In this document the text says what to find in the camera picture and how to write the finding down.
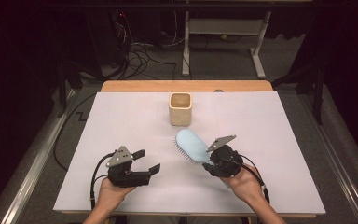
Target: hand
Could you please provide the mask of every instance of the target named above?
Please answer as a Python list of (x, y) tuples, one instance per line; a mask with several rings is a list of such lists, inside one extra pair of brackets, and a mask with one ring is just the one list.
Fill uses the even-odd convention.
[[(257, 170), (253, 166), (247, 164), (244, 165), (258, 175)], [(264, 198), (259, 182), (249, 171), (241, 168), (240, 172), (235, 176), (229, 178), (220, 177), (220, 179), (228, 183), (234, 194), (254, 210), (260, 217), (262, 223), (285, 223)]]
[[(250, 165), (244, 164), (251, 169), (255, 174), (257, 170)], [(235, 176), (224, 178), (220, 177), (223, 182), (228, 183), (231, 186), (234, 194), (246, 203), (263, 198), (263, 191), (260, 187), (257, 179), (246, 169), (241, 168), (240, 172)]]
[(98, 201), (96, 207), (103, 207), (113, 212), (116, 209), (114, 204), (121, 203), (126, 195), (136, 189), (116, 187), (110, 182), (108, 178), (103, 179), (100, 187), (100, 193), (98, 195)]
[(115, 211), (115, 209), (124, 200), (126, 195), (136, 189), (132, 188), (120, 188), (114, 186), (108, 178), (103, 179), (100, 187), (100, 193), (98, 195), (95, 208), (91, 211), (87, 219), (83, 224), (99, 224), (104, 221)]

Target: light blue hairbrush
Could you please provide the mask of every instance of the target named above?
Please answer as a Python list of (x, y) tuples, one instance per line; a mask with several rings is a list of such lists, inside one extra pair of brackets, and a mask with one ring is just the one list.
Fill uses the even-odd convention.
[(209, 160), (210, 155), (206, 152), (208, 147), (189, 129), (179, 131), (175, 137), (175, 144), (189, 161), (212, 164)]

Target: wire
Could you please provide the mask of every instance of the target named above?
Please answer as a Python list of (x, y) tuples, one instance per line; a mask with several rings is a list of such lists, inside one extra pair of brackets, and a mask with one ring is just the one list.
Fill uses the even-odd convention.
[[(254, 164), (252, 161), (250, 161), (248, 158), (246, 158), (246, 157), (244, 157), (244, 158), (245, 158), (246, 160), (248, 160), (248, 161), (254, 166), (254, 168), (256, 169), (256, 171), (258, 172), (258, 169), (256, 168), (255, 164)], [(223, 159), (223, 158), (222, 158), (221, 160), (222, 160), (222, 161), (228, 161), (228, 162), (237, 164), (237, 165), (239, 165), (240, 167), (242, 167), (243, 169), (249, 171), (249, 173), (251, 173), (251, 174), (256, 178), (256, 180), (258, 181), (258, 183), (260, 184), (260, 186), (261, 186), (261, 188), (262, 188), (262, 190), (263, 190), (263, 192), (264, 192), (264, 197), (266, 198), (267, 202), (269, 203), (269, 191), (267, 190), (266, 184), (264, 183), (263, 178), (261, 178), (261, 175), (260, 175), (259, 172), (258, 172), (258, 175), (257, 175), (257, 174), (256, 174), (253, 170), (251, 170), (249, 167), (247, 167), (247, 166), (245, 166), (245, 165), (243, 165), (243, 164), (241, 164), (241, 163), (239, 163), (239, 162), (236, 162), (236, 161), (232, 161), (232, 160), (228, 160), (228, 159)]]
[(91, 179), (91, 185), (90, 185), (90, 190), (89, 190), (89, 200), (91, 201), (91, 209), (94, 209), (95, 207), (95, 195), (94, 195), (94, 185), (95, 185), (95, 181), (99, 178), (101, 178), (101, 176), (99, 176), (97, 179), (95, 178), (95, 176), (98, 173), (98, 169), (100, 168), (101, 164), (103, 163), (104, 160), (106, 160), (109, 157), (113, 157), (113, 155), (115, 155), (116, 152), (114, 153), (109, 153), (107, 155), (105, 155), (97, 164), (97, 167), (95, 167), (94, 170), (94, 174), (92, 175), (92, 179)]
[(95, 96), (97, 93), (93, 93), (92, 95), (88, 96), (86, 99), (84, 99), (83, 101), (81, 101), (76, 107), (75, 109), (68, 115), (68, 117), (66, 118), (65, 122), (63, 123), (63, 125), (60, 128), (60, 131), (57, 134), (57, 138), (54, 142), (54, 146), (53, 146), (53, 156), (54, 156), (54, 160), (57, 162), (57, 164), (65, 171), (68, 171), (68, 168), (66, 168), (64, 165), (62, 165), (62, 163), (58, 160), (57, 158), (57, 143), (60, 140), (60, 137), (62, 135), (62, 130), (64, 129), (66, 123), (68, 122), (69, 118), (72, 117), (72, 115), (76, 112), (76, 110), (83, 105), (89, 98)]
[(174, 76), (175, 76), (175, 70), (176, 70), (176, 65), (177, 63), (164, 63), (164, 62), (160, 62), (157, 61), (155, 59), (153, 59), (152, 57), (150, 57), (150, 55), (147, 53), (147, 50), (145, 48), (145, 54), (147, 55), (147, 57), (150, 59), (150, 61), (155, 62), (155, 63), (161, 63), (161, 64), (167, 64), (167, 65), (173, 65), (173, 71), (172, 71), (172, 80), (174, 80)]
[(127, 16), (124, 14), (124, 12), (122, 12), (124, 19), (126, 20), (127, 23), (127, 27), (129, 28), (129, 33), (130, 33), (130, 38), (131, 38), (131, 43), (133, 44), (133, 38), (132, 38), (132, 34), (131, 34), (131, 28), (130, 28), (130, 24), (129, 21), (127, 20)]
[(172, 41), (171, 45), (172, 45), (173, 43), (175, 43), (176, 35), (177, 35), (177, 32), (178, 32), (178, 22), (177, 22), (177, 18), (176, 18), (176, 11), (173, 12), (173, 15), (174, 15), (174, 17), (175, 17), (175, 36), (174, 36), (174, 38), (173, 38), (173, 41)]
[[(142, 58), (137, 52), (133, 52), (133, 54), (136, 54), (138, 56), (137, 58), (140, 61), (140, 65), (138, 65), (136, 69), (134, 68), (135, 66), (131, 65), (130, 68), (134, 69), (134, 72), (127, 77), (123, 77), (122, 79), (128, 79), (130, 77), (135, 77), (139, 74), (142, 74), (142, 72), (147, 68), (148, 59)], [(139, 69), (144, 65), (145, 65), (145, 68), (141, 72), (138, 72)]]
[(127, 71), (128, 67), (129, 67), (129, 62), (128, 62), (127, 58), (125, 58), (123, 63), (118, 68), (118, 70), (113, 72), (113, 73), (111, 73), (107, 77), (111, 78), (111, 77), (119, 76), (120, 74), (125, 73)]
[(186, 60), (185, 56), (182, 56), (183, 61), (185, 61), (185, 63), (187, 64), (188, 67), (188, 74), (190, 76), (190, 80), (193, 80), (193, 73), (191, 72), (191, 68), (190, 68), (190, 64), (188, 63), (188, 61)]
[(106, 176), (107, 176), (107, 175), (100, 175), (100, 176), (98, 176), (97, 178), (94, 179), (94, 184), (95, 184), (95, 182), (97, 182), (98, 179), (100, 179), (100, 178), (102, 178), (102, 177), (106, 177)]
[(126, 31), (126, 28), (124, 28), (123, 25), (121, 25), (120, 23), (118, 22), (115, 22), (115, 25), (117, 25), (120, 29), (118, 30), (119, 33), (117, 34), (118, 37), (120, 37), (121, 35), (121, 31), (123, 31), (124, 35), (123, 35), (123, 42), (121, 43), (120, 46), (123, 46), (124, 43), (126, 43), (126, 40), (127, 40), (127, 31)]
[(185, 39), (182, 38), (181, 40), (179, 40), (178, 42), (176, 43), (172, 43), (170, 45), (162, 45), (162, 47), (172, 47), (172, 46), (175, 46), (175, 45), (179, 45), (180, 43), (182, 43)]

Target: dark background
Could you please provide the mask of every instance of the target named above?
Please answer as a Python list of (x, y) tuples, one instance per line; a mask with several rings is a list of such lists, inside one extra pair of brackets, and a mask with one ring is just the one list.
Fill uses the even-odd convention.
[[(161, 31), (174, 33), (170, 12), (125, 13), (136, 35), (157, 46)], [(246, 17), (255, 14), (248, 11)], [(243, 17), (222, 12), (192, 12), (192, 16)], [(53, 107), (50, 95), (57, 88), (62, 60), (76, 64), (75, 75), (87, 71), (98, 76), (100, 64), (117, 56), (111, 17), (109, 13), (45, 12), (36, 1), (0, 1), (0, 192)], [(184, 12), (178, 12), (177, 21), (178, 30), (183, 31)], [(266, 36), (278, 34), (288, 39), (307, 34), (293, 69), (331, 47), (323, 54), (324, 80), (358, 144), (358, 1), (345, 11), (345, 17), (336, 10), (272, 13)]]

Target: white paper sheet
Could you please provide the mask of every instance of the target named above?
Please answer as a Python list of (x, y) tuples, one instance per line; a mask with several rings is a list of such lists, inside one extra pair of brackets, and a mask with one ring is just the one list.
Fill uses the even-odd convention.
[[(133, 171), (147, 171), (158, 163), (161, 169), (148, 186), (130, 193), (118, 212), (252, 213), (218, 178), (176, 149), (175, 135), (188, 128), (208, 146), (216, 137), (236, 134), (229, 145), (256, 164), (278, 213), (325, 213), (276, 92), (192, 94), (191, 125), (174, 127), (169, 122), (168, 92), (98, 93), (54, 210), (89, 211), (90, 181), (98, 161), (126, 146), (132, 153), (146, 150), (145, 157), (133, 163)], [(99, 175), (107, 174), (104, 165)], [(100, 183), (95, 185), (96, 196)]]

